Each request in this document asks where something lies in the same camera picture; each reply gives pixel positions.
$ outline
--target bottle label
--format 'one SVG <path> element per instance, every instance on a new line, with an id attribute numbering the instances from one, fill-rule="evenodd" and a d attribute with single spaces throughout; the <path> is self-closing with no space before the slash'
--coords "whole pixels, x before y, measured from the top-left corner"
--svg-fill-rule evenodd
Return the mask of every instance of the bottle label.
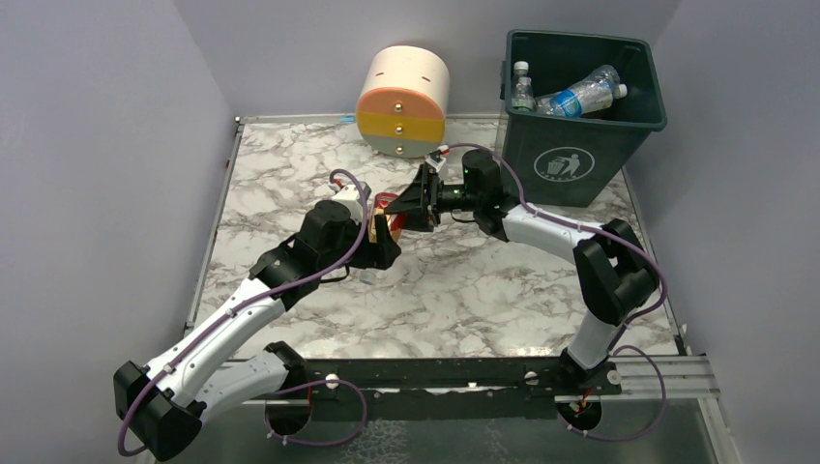
<path id="1" fill-rule="evenodd" d="M 583 113 L 581 102 L 578 101 L 578 98 L 570 90 L 559 92 L 558 95 L 555 96 L 554 100 L 560 104 L 562 108 L 564 108 L 564 114 L 570 116 L 571 118 L 577 118 L 581 115 L 581 113 Z"/>

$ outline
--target trash can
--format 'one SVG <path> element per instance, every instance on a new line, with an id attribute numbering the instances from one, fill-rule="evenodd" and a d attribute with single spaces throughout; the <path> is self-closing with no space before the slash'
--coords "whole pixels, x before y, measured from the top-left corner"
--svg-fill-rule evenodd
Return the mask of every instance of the trash can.
<path id="1" fill-rule="evenodd" d="M 516 61 L 529 63 L 536 98 L 566 89 L 601 65 L 613 66 L 629 93 L 611 107 L 580 118 L 519 111 L 511 106 Z M 650 47 L 633 39 L 511 31 L 501 98 L 496 148 L 503 140 L 504 159 L 534 203 L 589 206 L 646 137 L 666 126 Z M 516 194 L 506 172 L 504 182 L 507 192 Z"/>

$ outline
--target gray wall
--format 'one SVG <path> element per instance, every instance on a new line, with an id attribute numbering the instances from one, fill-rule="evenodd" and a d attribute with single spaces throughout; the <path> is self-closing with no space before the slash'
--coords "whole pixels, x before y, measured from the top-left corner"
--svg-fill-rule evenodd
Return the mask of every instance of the gray wall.
<path id="1" fill-rule="evenodd" d="M 451 113 L 498 111 L 511 29 L 621 35 L 650 43 L 680 0 L 175 0 L 233 111 L 352 112 L 373 56 L 427 47 L 450 68 Z"/>
<path id="2" fill-rule="evenodd" d="M 816 462 L 820 4 L 684 2 L 655 48 L 669 125 L 629 165 L 675 314 L 745 462 Z"/>
<path id="3" fill-rule="evenodd" d="M 0 2 L 0 462 L 111 462 L 179 339 L 232 117 L 171 2 Z"/>

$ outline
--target floor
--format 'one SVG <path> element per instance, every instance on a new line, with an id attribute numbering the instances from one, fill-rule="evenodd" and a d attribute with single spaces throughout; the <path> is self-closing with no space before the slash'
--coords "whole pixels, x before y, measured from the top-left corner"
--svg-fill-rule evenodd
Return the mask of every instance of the floor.
<path id="1" fill-rule="evenodd" d="M 492 145 L 497 122 L 449 120 L 446 140 Z M 449 162 L 459 163 L 460 153 Z M 222 212 L 196 323 L 236 289 L 259 255 L 297 231 L 333 193 L 328 173 L 345 168 L 373 192 L 400 192 L 417 159 L 374 154 L 349 123 L 246 125 Z M 450 169 L 455 182 L 460 169 Z M 619 174 L 586 209 L 547 207 L 571 218 L 627 220 L 635 210 Z M 402 254 L 373 285 L 357 272 L 323 285 L 236 354 L 249 358 L 284 340 L 305 358 L 430 358 L 557 355 L 586 311 L 574 266 L 540 250 L 484 236 L 444 217 L 432 234 L 405 232 Z M 666 313 L 633 323 L 622 343 L 676 354 Z"/>

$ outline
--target plastic bottle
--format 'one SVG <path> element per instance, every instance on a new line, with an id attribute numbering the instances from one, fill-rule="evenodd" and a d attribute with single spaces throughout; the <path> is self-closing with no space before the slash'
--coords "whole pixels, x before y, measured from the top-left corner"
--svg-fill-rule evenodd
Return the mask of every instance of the plastic bottle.
<path id="1" fill-rule="evenodd" d="M 615 68 L 603 65 L 584 80 L 549 99 L 539 107 L 539 113 L 577 118 L 584 113 L 606 109 L 616 99 L 622 99 L 626 95 L 627 86 L 621 83 L 621 77 Z"/>
<path id="2" fill-rule="evenodd" d="M 512 65 L 512 78 L 515 88 L 512 89 L 512 107 L 519 111 L 535 111 L 536 99 L 533 97 L 533 79 L 527 76 L 530 65 L 526 61 L 516 61 Z"/>
<path id="3" fill-rule="evenodd" d="M 553 97 L 558 95 L 558 92 L 553 92 L 551 94 L 541 95 L 540 97 L 536 98 L 536 111 L 543 114 L 547 109 L 545 107 L 549 107 L 549 101 L 552 100 Z"/>

